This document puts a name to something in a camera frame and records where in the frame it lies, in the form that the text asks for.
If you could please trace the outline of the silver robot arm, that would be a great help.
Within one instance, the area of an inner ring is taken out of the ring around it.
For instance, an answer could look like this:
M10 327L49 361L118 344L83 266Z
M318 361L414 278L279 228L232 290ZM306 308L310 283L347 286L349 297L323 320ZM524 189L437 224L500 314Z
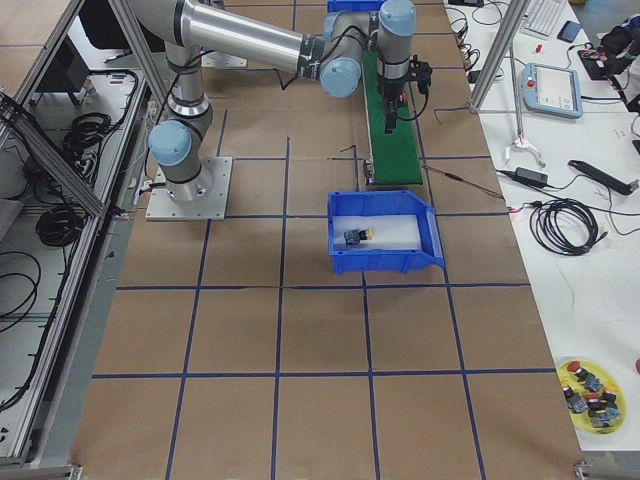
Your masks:
M418 184L409 118L402 112L406 84L430 85L431 70L411 53L416 9L410 1L384 1L375 11L330 11L322 36L303 34L198 1L134 1L137 20L161 38L176 77L168 95L171 115L152 130L149 147L175 201L206 197L214 185L198 155L213 108L202 86L199 52L208 48L320 83L334 98L366 88L374 185Z

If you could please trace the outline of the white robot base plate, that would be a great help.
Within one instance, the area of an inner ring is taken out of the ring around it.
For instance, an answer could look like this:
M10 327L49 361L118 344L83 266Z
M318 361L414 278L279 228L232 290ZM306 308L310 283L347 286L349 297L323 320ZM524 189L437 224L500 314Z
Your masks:
M146 210L150 221L224 220L232 175L232 157L207 157L201 160L200 175L190 183L167 182L161 167Z

